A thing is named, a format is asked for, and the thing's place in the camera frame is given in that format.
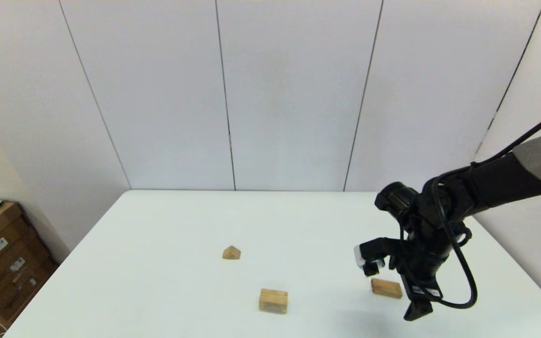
wooden block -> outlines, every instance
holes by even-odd
[[[263,311],[287,313],[287,292],[262,289],[259,306]]]
[[[241,251],[234,246],[230,246],[223,251],[224,259],[239,259],[239,257],[241,257]]]
[[[402,288],[400,287],[400,283],[397,282],[372,278],[371,289],[373,289],[373,293],[378,295],[384,295],[392,298],[402,298]]]

panel seam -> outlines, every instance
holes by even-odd
[[[369,58],[369,68],[367,69],[367,78],[364,81],[363,98],[360,102],[360,110],[358,111],[358,119],[356,120],[356,129],[354,130],[354,139],[352,139],[352,150],[350,150],[350,160],[348,160],[348,169],[346,170],[346,179],[344,180],[343,191],[346,191],[346,184],[348,184],[348,175],[350,175],[350,164],[352,163],[352,155],[354,154],[354,145],[356,144],[356,135],[358,133],[358,125],[360,124],[360,115],[363,112],[364,95],[367,92],[367,84],[369,83],[369,75],[371,71],[371,63],[373,62],[373,54],[375,52],[375,45],[377,45],[377,34],[379,32],[379,24],[381,22],[381,13],[383,12],[384,0],[381,0],[381,7],[379,8],[379,15],[377,17],[377,27],[375,29],[375,36],[373,38],[373,47],[371,48],[371,56]]]
[[[221,69],[223,71],[223,89],[225,93],[225,113],[227,114],[227,131],[229,135],[229,152],[231,153],[231,171],[233,177],[233,190],[237,190],[235,184],[235,166],[232,159],[232,142],[231,142],[231,126],[229,124],[229,107],[227,102],[227,83],[225,82],[225,64],[223,61],[223,44],[221,43],[221,22],[218,18],[218,0],[214,0],[214,6],[216,8],[216,28],[218,30],[218,47],[221,51]]]
[[[120,164],[120,169],[122,169],[122,172],[124,174],[124,178],[126,179],[126,182],[129,185],[129,190],[133,190],[133,187],[131,187],[131,182],[129,181],[129,176],[126,175],[126,170],[124,170],[124,165],[122,164],[122,160],[120,160],[120,156],[118,155],[118,150],[116,149],[116,145],[114,144],[114,141],[112,139],[112,135],[110,135],[110,130],[108,128],[108,125],[106,124],[106,120],[105,120],[105,118],[103,118],[103,114],[101,113],[101,108],[99,108],[99,103],[97,102],[95,92],[93,92],[93,87],[91,86],[91,81],[89,81],[89,77],[86,74],[85,66],[84,66],[84,64],[83,64],[83,62],[81,60],[81,56],[79,54],[77,44],[75,43],[75,38],[72,36],[72,32],[71,32],[70,26],[68,24],[68,19],[66,19],[66,13],[64,12],[64,7],[62,6],[62,0],[58,0],[58,4],[60,4],[60,9],[62,10],[62,15],[64,16],[64,22],[66,22],[66,28],[68,28],[68,33],[70,34],[70,39],[72,40],[72,45],[74,46],[75,51],[77,52],[77,57],[78,57],[79,62],[81,64],[83,74],[85,75],[86,83],[89,85],[89,90],[91,90],[91,95],[93,96],[93,100],[95,101],[97,111],[99,112],[99,116],[101,117],[101,121],[103,122],[103,126],[106,129],[106,133],[108,133],[108,138],[110,139],[110,143],[112,143],[112,148],[114,149],[114,153],[116,154],[116,158],[118,159],[118,163]]]
[[[509,92],[510,85],[513,83],[513,79],[515,79],[515,75],[517,74],[517,70],[519,70],[519,66],[521,64],[521,61],[523,60],[523,56],[526,54],[527,47],[530,45],[530,41],[532,41],[533,32],[535,31],[535,27],[537,26],[537,22],[540,19],[541,15],[541,8],[539,13],[537,14],[537,18],[535,18],[534,26],[532,28],[532,32],[530,33],[529,38],[527,39],[526,46],[523,49],[523,52],[521,53],[521,57],[519,58],[519,62],[517,62],[517,66],[515,67],[515,71],[513,71],[512,77],[510,77],[509,84],[506,86],[506,89],[504,90],[504,94],[502,95],[502,99],[500,99],[500,103],[498,103],[498,107],[496,108],[496,112],[494,113],[494,116],[492,117],[492,120],[490,121],[490,124],[488,124],[485,134],[483,135],[483,138],[481,139],[481,142],[479,142],[479,146],[477,146],[477,149],[475,150],[475,154],[473,154],[473,160],[477,157],[477,154],[479,154],[479,149],[481,149],[481,146],[483,145],[483,141],[485,141],[487,137],[487,132],[492,127],[492,124],[494,123],[494,119],[496,119],[496,115],[498,115],[498,111],[500,111],[500,107],[502,106],[502,103],[504,102],[504,98],[506,98],[506,94]]]

stacked cardboard boxes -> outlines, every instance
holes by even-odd
[[[49,252],[22,218],[20,207],[0,207],[0,323],[9,327],[55,270]]]

white wall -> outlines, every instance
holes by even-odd
[[[343,190],[381,0],[219,0],[237,190]]]
[[[504,102],[475,159],[489,158],[539,121],[541,17]],[[488,210],[479,214],[477,219],[541,286],[541,197]]]
[[[384,2],[347,191],[421,190],[467,165],[496,113],[541,0]]]
[[[70,249],[129,190],[56,1],[0,1],[0,145]]]
[[[21,204],[24,216],[35,227],[39,237],[51,250],[52,256],[58,262],[63,261],[70,253],[68,247],[45,213],[24,185],[17,171],[11,165],[0,148],[0,200],[15,201]]]
[[[133,189],[233,190],[213,0],[63,0]]]

white table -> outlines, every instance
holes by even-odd
[[[464,247],[479,288],[468,310],[374,295],[354,246],[397,238],[373,193],[130,191],[99,220],[6,338],[541,337],[541,290],[469,219]],[[241,259],[221,259],[227,246]],[[394,271],[379,278],[400,282]],[[445,298],[468,285],[454,256]],[[289,292],[288,313],[258,310],[261,288]]]

